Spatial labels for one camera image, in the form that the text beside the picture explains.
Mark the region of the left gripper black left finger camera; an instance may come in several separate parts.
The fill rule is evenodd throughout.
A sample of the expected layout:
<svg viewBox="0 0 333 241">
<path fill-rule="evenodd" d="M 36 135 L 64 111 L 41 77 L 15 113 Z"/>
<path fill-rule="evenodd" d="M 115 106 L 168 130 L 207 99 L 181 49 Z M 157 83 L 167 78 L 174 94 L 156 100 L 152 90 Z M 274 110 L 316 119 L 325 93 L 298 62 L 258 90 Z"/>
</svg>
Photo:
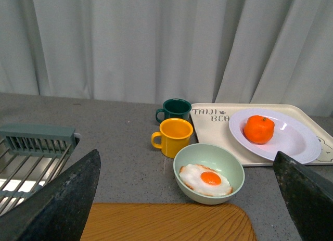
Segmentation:
<svg viewBox="0 0 333 241">
<path fill-rule="evenodd" d="M 80 240 L 95 197 L 98 150 L 1 216 L 1 240 Z"/>
</svg>

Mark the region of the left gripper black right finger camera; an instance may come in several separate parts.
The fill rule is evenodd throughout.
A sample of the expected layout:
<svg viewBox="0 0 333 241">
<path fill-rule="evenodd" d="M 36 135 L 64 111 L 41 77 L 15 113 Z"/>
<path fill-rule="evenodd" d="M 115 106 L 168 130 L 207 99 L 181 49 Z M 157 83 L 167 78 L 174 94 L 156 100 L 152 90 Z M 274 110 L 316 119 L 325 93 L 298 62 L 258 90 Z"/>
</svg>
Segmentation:
<svg viewBox="0 0 333 241">
<path fill-rule="evenodd" d="M 274 173 L 302 240 L 332 240 L 332 182 L 278 151 Z"/>
</svg>

